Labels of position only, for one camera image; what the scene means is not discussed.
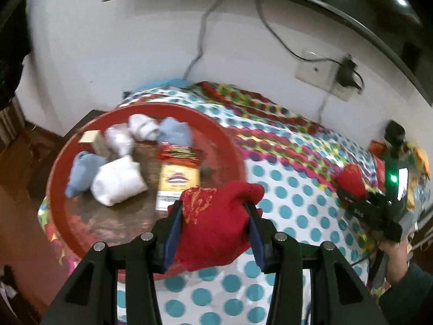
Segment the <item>person's right hand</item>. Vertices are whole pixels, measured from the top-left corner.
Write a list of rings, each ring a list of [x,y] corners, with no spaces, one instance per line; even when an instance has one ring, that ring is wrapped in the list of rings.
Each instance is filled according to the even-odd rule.
[[[408,271],[407,247],[408,241],[406,238],[399,243],[383,241],[379,245],[379,249],[388,256],[386,280],[391,286],[399,283]]]

